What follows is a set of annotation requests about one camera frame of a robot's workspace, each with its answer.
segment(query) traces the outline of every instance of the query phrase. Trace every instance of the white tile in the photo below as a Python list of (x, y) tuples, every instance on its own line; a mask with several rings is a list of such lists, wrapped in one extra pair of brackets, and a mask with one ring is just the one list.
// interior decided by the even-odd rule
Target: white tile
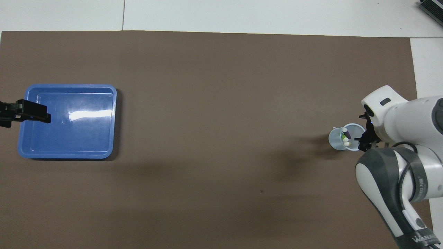
[(125, 30), (443, 37), (418, 0), (126, 0)]
[(2, 0), (0, 31), (121, 30), (124, 0)]
[[(443, 96), (443, 39), (411, 39), (417, 97)], [(443, 239), (443, 198), (430, 199), (434, 233)]]

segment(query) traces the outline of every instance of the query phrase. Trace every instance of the marker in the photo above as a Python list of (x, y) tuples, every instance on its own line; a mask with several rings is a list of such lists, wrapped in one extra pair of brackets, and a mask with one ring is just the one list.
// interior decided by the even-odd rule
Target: marker
[(351, 139), (351, 134), (349, 133), (348, 128), (343, 127), (342, 132), (348, 139)]

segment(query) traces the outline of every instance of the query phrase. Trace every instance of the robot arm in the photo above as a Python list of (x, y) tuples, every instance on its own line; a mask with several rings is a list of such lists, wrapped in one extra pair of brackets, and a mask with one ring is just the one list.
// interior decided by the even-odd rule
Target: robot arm
[(401, 249), (438, 248), (410, 202), (443, 196), (443, 98), (407, 101), (389, 86), (362, 100), (376, 137), (405, 147), (373, 148), (355, 173)]

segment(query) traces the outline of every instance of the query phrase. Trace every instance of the black strap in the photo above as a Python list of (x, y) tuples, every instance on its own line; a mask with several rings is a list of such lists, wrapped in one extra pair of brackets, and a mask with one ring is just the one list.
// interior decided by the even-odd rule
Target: black strap
[(414, 195), (409, 201), (418, 202), (423, 200), (427, 194), (427, 177), (420, 158), (415, 152), (405, 147), (394, 147), (393, 149), (411, 165), (412, 177), (414, 179), (415, 186)]
[(396, 237), (395, 242), (400, 249), (421, 249), (425, 246), (440, 244), (437, 236), (428, 228)]

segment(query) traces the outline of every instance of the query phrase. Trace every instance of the black and white robot arm segment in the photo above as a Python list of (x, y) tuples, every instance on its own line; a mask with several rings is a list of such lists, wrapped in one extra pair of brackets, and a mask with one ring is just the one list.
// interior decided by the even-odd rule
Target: black and white robot arm segment
[(383, 217), (399, 248), (420, 249), (439, 241), (409, 203), (418, 191), (407, 165), (391, 148), (372, 149), (361, 157), (355, 171), (361, 189)]

